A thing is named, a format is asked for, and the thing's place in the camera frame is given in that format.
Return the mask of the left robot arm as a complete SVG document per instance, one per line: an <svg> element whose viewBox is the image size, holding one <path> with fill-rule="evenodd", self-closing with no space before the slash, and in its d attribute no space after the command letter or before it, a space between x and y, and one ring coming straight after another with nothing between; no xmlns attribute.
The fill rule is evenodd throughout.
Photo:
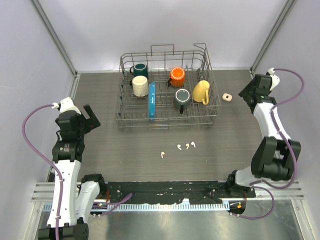
<svg viewBox="0 0 320 240"><path fill-rule="evenodd" d="M55 119L60 130L52 149L55 170L53 201L46 227L39 229L39 240L87 240L88 218L95 199L102 199L107 185L100 173L87 174L77 185L85 149L84 137L101 123L90 105L84 105L89 118L75 106L59 105Z"/></svg>

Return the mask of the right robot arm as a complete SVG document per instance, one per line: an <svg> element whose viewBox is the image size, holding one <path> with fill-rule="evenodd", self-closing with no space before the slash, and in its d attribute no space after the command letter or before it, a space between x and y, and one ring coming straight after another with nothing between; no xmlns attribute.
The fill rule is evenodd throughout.
<svg viewBox="0 0 320 240"><path fill-rule="evenodd" d="M250 166L234 170L228 175L225 190L233 198L251 190L253 185L271 181L286 181L282 189L289 187L297 174L297 160L301 144L286 133L278 115L279 103L270 96L280 79L273 68L266 74L256 74L238 94L256 118L262 141L251 159Z"/></svg>

